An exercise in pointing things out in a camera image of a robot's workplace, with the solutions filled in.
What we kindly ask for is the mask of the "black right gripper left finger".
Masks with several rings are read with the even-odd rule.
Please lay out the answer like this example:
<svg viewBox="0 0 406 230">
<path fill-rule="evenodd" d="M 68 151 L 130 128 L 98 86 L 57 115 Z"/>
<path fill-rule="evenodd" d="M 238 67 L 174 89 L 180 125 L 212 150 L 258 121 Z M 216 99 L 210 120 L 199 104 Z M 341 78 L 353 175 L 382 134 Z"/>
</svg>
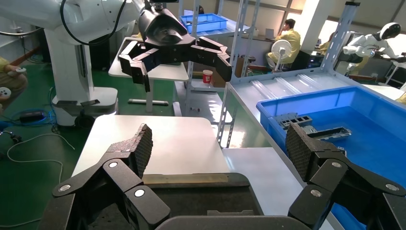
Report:
<svg viewBox="0 0 406 230">
<path fill-rule="evenodd" d="M 170 208 L 142 181 L 152 147 L 146 124 L 132 138 L 111 144 L 96 164 L 54 188 L 38 228 L 86 230 L 116 204 L 133 229 L 156 229 L 170 217 Z"/>
</svg>

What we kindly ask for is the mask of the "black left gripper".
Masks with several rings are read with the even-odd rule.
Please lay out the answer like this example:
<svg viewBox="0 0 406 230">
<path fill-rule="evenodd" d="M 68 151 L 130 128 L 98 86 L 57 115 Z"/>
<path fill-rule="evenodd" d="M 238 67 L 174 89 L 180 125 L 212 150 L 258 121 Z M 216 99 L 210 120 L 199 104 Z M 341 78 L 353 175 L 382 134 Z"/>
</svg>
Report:
<svg viewBox="0 0 406 230">
<path fill-rule="evenodd" d="M 122 73 L 144 85 L 145 92 L 151 91 L 149 71 L 159 64 L 189 60 L 213 67 L 225 82 L 231 81 L 227 47 L 204 36 L 196 40 L 168 9 L 144 8 L 138 26 L 145 44 L 130 41 L 118 58 Z"/>
</svg>

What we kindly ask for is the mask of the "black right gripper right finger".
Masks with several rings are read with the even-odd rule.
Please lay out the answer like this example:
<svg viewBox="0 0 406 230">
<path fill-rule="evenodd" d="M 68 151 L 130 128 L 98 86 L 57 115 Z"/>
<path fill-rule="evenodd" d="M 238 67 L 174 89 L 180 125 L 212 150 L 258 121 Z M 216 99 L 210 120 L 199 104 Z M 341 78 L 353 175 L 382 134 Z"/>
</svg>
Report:
<svg viewBox="0 0 406 230">
<path fill-rule="evenodd" d="M 285 146 L 306 183 L 289 217 L 317 230 L 338 204 L 369 230 L 405 229 L 406 190 L 400 184 L 352 163 L 335 145 L 309 137 L 295 123 Z"/>
</svg>

